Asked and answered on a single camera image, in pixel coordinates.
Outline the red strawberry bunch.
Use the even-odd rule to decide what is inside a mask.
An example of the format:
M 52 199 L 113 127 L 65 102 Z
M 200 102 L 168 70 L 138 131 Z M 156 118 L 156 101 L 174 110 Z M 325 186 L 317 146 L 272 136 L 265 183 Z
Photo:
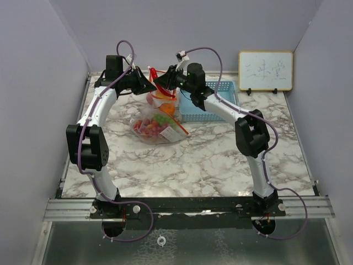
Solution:
M 134 123 L 134 125 L 133 125 L 133 130 L 134 130 L 135 132 L 139 133 L 139 132 L 140 132 L 140 127 L 141 127 L 142 124 L 143 124 L 143 120 L 141 120 L 141 119 L 137 120 L 137 121 Z

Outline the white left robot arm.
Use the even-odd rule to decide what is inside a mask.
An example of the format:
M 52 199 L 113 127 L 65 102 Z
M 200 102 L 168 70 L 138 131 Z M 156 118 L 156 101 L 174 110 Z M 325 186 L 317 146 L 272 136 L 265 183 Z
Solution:
M 86 174 L 103 201 L 103 212 L 110 218 L 120 215 L 119 190 L 108 172 L 109 147 L 103 126 L 111 107 L 125 90 L 135 95 L 153 92 L 156 87 L 134 66 L 132 57 L 108 55 L 103 74 L 94 86 L 94 96 L 86 112 L 66 128 L 69 159 Z

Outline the green grape bunch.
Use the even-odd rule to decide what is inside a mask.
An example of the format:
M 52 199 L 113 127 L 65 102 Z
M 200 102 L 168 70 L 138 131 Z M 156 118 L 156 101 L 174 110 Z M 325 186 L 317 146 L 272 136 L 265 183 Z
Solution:
M 170 116 L 164 114 L 155 114 L 153 116 L 153 120 L 156 121 L 160 126 L 164 124 L 172 124 L 174 122 Z

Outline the clear zip bag orange zipper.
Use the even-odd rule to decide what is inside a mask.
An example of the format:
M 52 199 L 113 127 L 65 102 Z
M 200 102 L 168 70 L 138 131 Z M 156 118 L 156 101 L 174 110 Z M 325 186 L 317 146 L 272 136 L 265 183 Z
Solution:
M 156 110 L 133 116 L 130 129 L 142 142 L 151 145 L 172 144 L 189 136 L 188 131 L 173 117 Z

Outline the orange fruit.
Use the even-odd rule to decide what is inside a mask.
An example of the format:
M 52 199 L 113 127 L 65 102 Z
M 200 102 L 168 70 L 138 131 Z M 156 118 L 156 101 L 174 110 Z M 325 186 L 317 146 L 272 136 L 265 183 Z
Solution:
M 167 113 L 168 115 L 174 115 L 175 113 L 174 103 L 163 103 L 158 107 L 158 109 L 164 113 Z

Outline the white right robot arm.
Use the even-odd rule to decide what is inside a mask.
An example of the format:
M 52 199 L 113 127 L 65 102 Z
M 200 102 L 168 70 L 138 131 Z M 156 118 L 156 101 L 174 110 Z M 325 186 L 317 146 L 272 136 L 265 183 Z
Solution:
M 253 178 L 253 209 L 260 216 L 271 212 L 278 195 L 271 184 L 269 169 L 265 163 L 270 135 L 262 113 L 257 109 L 245 110 L 222 98 L 215 89 L 206 84 L 205 72 L 199 63 L 189 64 L 186 75 L 182 70 L 177 70 L 176 66 L 170 66 L 154 82 L 164 89 L 180 88 L 188 92 L 194 106 L 213 113 L 234 126 L 236 146 L 247 158 Z

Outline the peach fruit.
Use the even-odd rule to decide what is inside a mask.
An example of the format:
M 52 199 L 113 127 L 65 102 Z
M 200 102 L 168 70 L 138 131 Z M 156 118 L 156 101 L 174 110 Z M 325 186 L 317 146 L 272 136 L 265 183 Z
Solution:
M 160 99 L 160 100 L 173 100 L 174 99 L 173 95 L 168 96 L 168 95 L 161 93 L 160 91 L 153 91 L 153 92 L 151 92 L 151 95 L 154 99 Z

